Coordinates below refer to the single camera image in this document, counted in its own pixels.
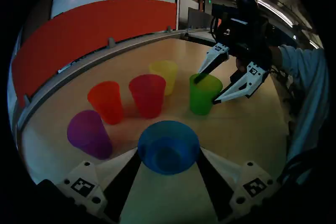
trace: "robotic arm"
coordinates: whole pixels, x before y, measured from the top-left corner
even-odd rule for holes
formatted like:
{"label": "robotic arm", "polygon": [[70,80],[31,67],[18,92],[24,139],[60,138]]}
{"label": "robotic arm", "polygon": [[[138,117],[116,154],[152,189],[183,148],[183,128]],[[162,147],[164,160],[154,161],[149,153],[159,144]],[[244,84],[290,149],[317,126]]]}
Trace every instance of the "robotic arm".
{"label": "robotic arm", "polygon": [[[263,35],[268,19],[259,15],[255,0],[236,0],[236,3],[236,13],[224,13],[220,7],[213,9],[212,25],[215,22],[215,26],[211,32],[217,44],[207,52],[198,71],[201,75],[195,83],[204,78],[202,74],[209,74],[227,61],[229,53],[245,62],[246,72],[237,70],[230,77],[231,84],[214,98],[214,104],[244,95],[249,98],[264,82],[271,68],[272,56]],[[222,23],[217,27],[220,18]]]}

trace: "ceiling light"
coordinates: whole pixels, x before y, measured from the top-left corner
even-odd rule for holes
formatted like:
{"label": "ceiling light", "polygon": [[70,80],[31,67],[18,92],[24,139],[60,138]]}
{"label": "ceiling light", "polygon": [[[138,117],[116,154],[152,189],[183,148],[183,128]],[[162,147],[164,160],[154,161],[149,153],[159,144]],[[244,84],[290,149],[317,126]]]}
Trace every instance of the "ceiling light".
{"label": "ceiling light", "polygon": [[320,48],[317,44],[315,44],[312,40],[309,40],[309,43],[315,48],[318,49]]}
{"label": "ceiling light", "polygon": [[257,0],[257,2],[261,5],[264,6],[266,9],[272,11],[274,14],[276,14],[278,17],[280,17],[286,24],[288,24],[291,28],[293,27],[293,22],[289,20],[288,17],[286,17],[283,13],[278,11],[277,9],[273,8],[271,5],[263,2],[262,0]]}
{"label": "ceiling light", "polygon": [[263,2],[262,0],[257,0],[257,2],[267,8],[268,10],[272,11],[274,14],[276,14],[278,17],[280,17],[286,24],[288,24],[290,27],[293,27],[293,23],[291,20],[289,20],[288,17],[286,17],[283,13],[278,11],[277,9],[273,8],[269,4]]}

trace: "yellow cup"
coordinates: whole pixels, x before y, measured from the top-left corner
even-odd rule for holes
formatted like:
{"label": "yellow cup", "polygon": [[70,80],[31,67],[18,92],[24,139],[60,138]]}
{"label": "yellow cup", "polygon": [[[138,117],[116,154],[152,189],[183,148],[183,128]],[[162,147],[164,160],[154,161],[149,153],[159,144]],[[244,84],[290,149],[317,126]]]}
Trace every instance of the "yellow cup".
{"label": "yellow cup", "polygon": [[173,92],[178,66],[169,60],[157,61],[150,64],[150,73],[160,75],[165,79],[165,96]]}

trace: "purple cup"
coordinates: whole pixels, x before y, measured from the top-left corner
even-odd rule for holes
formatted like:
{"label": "purple cup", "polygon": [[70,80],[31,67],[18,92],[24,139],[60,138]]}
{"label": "purple cup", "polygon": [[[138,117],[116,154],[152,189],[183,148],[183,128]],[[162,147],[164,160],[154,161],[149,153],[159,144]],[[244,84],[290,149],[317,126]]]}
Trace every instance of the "purple cup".
{"label": "purple cup", "polygon": [[112,144],[99,114],[84,110],[70,121],[67,130],[69,142],[76,148],[100,160],[112,154]]}

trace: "orange cup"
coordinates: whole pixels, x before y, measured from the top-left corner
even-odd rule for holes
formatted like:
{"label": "orange cup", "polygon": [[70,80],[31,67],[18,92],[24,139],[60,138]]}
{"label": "orange cup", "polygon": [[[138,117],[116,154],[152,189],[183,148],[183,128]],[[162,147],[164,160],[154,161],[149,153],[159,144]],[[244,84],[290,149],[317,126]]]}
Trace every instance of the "orange cup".
{"label": "orange cup", "polygon": [[87,100],[108,124],[117,124],[123,119],[119,84],[105,81],[91,88]]}

